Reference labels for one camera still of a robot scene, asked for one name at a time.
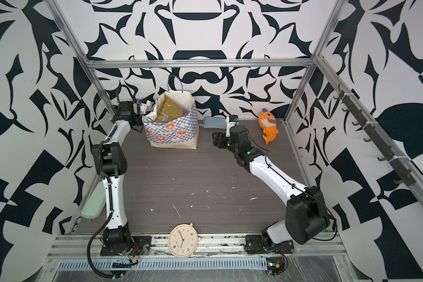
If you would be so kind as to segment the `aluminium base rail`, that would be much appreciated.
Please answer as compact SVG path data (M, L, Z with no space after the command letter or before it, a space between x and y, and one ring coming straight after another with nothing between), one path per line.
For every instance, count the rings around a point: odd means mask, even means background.
M124 251L105 254L98 237L59 236L49 251L48 263L58 270L89 271L96 267L104 273L168 270L255 270L299 266L301 259L333 264L345 269L349 258L340 237L325 232L304 245L287 241L265 248L262 235L256 233L200 234L195 251L185 258L171 253L167 234L136 235L134 244Z

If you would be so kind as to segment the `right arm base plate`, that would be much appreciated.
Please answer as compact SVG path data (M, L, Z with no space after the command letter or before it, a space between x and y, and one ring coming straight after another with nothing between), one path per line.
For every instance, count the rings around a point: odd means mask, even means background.
M255 254L292 254L294 249L293 242L285 241L274 244L267 236L264 235L246 235L244 251L250 255Z

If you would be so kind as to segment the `gold snack bag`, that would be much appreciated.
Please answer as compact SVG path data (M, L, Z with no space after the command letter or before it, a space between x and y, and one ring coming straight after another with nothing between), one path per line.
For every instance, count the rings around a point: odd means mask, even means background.
M184 114L183 111L183 108L177 102L168 97L168 95L165 95L160 109L157 112L155 122L165 123L173 121L182 117Z

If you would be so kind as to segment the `blue checkered paper bag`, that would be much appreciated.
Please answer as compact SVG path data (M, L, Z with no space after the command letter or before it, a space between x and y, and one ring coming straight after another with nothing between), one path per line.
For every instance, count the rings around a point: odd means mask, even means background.
M164 96L172 98L183 108L183 116L170 122L157 123L157 112L164 100ZM199 121L196 100L193 95L181 88L171 89L161 94L155 101L152 111L143 116L143 125L147 140L155 148L165 149L197 149L199 139Z

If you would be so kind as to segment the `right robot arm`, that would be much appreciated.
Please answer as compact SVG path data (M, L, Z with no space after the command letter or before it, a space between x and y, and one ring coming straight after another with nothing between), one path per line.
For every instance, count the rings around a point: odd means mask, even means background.
M249 131L235 125L227 132L212 133L213 145L231 152L239 166L258 177L286 207L284 220L266 228L272 244L294 241L305 244L330 225L330 213L320 189L308 188L278 168L268 150L251 143Z

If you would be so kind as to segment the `blue glasses case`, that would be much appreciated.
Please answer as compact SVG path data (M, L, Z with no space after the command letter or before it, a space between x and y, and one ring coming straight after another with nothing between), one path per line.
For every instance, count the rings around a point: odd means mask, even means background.
M199 126L206 129L227 129L227 122L222 117L205 117Z

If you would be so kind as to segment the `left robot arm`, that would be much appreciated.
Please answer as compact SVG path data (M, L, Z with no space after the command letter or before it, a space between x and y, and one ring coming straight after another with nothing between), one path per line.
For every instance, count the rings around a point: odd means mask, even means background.
M119 102L111 119L110 132L92 147L95 169L105 188L106 223L99 230L103 231L102 240L106 247L132 244L123 200L123 181L128 163L121 145L131 130L143 126L143 115L149 107L150 102L145 99Z

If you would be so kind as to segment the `round wooden clock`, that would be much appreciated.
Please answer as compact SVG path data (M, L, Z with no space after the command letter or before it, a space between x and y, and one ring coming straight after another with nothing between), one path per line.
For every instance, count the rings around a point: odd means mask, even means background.
M178 259L187 259L197 250L201 237L193 223L176 226L168 237L168 249Z

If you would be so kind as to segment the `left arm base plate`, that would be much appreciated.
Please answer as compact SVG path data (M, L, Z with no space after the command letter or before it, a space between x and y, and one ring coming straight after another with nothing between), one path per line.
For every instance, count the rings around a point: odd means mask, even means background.
M151 236L132 236L129 243L105 243L101 237L101 256L140 256L150 250Z

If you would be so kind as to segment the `green glasses case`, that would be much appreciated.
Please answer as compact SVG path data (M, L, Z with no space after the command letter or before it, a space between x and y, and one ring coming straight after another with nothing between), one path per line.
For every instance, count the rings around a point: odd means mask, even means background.
M86 201L81 211L81 217L87 220L96 219L102 214L105 206L105 187L102 182L99 182Z

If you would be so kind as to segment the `orange plush toy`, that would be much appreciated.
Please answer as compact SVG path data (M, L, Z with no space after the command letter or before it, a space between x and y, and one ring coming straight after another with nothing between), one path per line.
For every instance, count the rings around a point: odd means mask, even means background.
M263 108L261 114L258 116L258 124L263 130L265 144L268 145L270 142L274 141L279 134L277 122L274 115L266 108Z

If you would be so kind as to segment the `black wall hook rack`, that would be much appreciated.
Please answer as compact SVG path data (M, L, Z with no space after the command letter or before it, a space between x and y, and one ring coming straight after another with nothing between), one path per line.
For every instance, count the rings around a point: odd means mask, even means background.
M412 170L406 163L405 155L394 148L391 138L387 135L382 126L375 121L356 95L354 93L344 92L341 89L341 85L338 85L338 96L334 99L339 99L343 102L346 106L343 111L350 112L356 119L356 122L352 124L362 128L367 134L368 138L364 139L364 142L372 142L377 147L382 155L382 157L377 157L378 161L388 162L396 172L399 179L394 180L394 183L404 183L406 186L416 184L417 180L412 175Z

